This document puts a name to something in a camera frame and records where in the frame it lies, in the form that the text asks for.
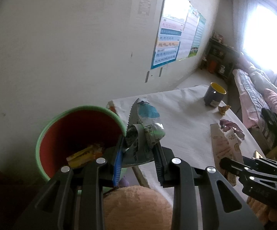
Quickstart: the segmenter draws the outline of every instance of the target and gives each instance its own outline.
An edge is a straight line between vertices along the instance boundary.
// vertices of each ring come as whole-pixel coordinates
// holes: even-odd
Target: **gray mug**
[[[226,90],[222,88],[219,84],[212,82],[203,97],[205,105],[217,107],[222,101]]]

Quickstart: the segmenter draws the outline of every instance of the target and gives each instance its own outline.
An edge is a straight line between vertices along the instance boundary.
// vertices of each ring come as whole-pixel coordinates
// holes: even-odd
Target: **metal screw cap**
[[[106,162],[106,160],[105,160],[105,158],[103,158],[103,157],[99,157],[99,158],[96,160],[96,162],[97,162],[98,164],[103,164],[103,163]]]
[[[208,171],[209,173],[215,173],[215,172],[216,172],[216,168],[214,168],[214,167],[208,167],[208,168],[207,168],[207,171]]]
[[[173,159],[172,159],[172,162],[173,162],[174,164],[180,164],[180,163],[181,163],[181,160],[180,160],[179,158],[173,158]]]
[[[70,170],[70,168],[69,168],[68,166],[63,166],[63,167],[61,168],[61,171],[62,171],[63,173],[67,173],[69,170]]]

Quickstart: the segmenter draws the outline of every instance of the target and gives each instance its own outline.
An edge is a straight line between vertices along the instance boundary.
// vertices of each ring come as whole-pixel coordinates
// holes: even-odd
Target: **blue label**
[[[178,47],[170,47],[157,49],[153,59],[153,65],[158,65],[167,61],[175,60],[178,52]]]
[[[178,35],[181,36],[181,31],[176,31],[176,30],[172,30],[172,29],[167,29],[167,28],[161,28],[161,32],[160,34],[162,35]]]
[[[138,114],[141,117],[158,118],[160,115],[156,108],[146,103],[140,103]]]
[[[179,41],[181,36],[178,35],[169,35],[169,34],[160,34],[159,41]]]

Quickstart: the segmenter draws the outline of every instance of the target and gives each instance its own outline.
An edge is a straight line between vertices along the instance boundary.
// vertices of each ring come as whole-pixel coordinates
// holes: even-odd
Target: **crumpled wrapper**
[[[219,124],[221,126],[221,129],[224,131],[224,132],[227,132],[228,130],[230,129],[233,129],[234,133],[242,140],[244,140],[245,138],[245,135],[243,133],[243,131],[240,129],[240,127],[232,122],[232,121],[229,121],[229,120],[226,120],[226,119],[221,119],[219,121]]]
[[[123,149],[122,167],[153,161],[152,148],[165,136],[160,114],[146,98],[138,98],[132,105],[127,127],[127,148]]]

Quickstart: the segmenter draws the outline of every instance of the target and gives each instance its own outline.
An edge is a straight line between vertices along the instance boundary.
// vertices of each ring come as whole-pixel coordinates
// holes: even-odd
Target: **yellow snack wrapper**
[[[103,155],[104,148],[101,144],[91,144],[87,148],[66,158],[68,165],[72,169],[83,167],[89,161],[97,159]]]
[[[222,116],[224,116],[226,111],[229,110],[230,108],[231,108],[230,105],[218,106],[218,111]]]

